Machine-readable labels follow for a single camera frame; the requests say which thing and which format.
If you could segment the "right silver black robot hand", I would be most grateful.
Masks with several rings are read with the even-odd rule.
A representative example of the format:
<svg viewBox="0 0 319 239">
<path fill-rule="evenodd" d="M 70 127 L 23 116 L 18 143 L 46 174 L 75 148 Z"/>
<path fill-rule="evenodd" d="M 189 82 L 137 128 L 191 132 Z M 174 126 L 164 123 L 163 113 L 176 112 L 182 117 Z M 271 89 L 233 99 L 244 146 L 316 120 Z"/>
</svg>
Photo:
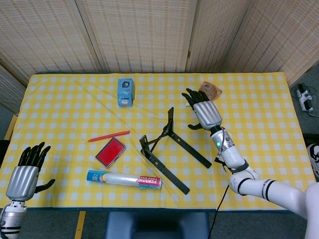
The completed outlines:
<svg viewBox="0 0 319 239">
<path fill-rule="evenodd" d="M 211 130 L 217 125 L 221 125 L 222 117 L 215 104 L 208 98 L 205 92 L 198 90 L 194 91 L 186 88 L 187 93 L 181 95 L 188 101 L 193 109 L 199 123 L 196 125 L 189 124 L 191 130 Z"/>
</svg>

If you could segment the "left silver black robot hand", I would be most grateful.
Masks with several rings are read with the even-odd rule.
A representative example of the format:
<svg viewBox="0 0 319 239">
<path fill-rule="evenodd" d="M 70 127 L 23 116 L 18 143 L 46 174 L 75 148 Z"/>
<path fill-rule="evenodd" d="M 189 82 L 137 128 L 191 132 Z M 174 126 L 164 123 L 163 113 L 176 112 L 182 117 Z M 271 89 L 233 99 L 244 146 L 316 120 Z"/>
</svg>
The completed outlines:
<svg viewBox="0 0 319 239">
<path fill-rule="evenodd" d="M 41 142 L 22 152 L 6 190 L 6 196 L 11 201 L 28 201 L 34 194 L 49 189 L 55 183 L 55 179 L 50 179 L 44 185 L 37 185 L 45 157 L 51 148 L 44 145 L 45 143 Z"/>
</svg>

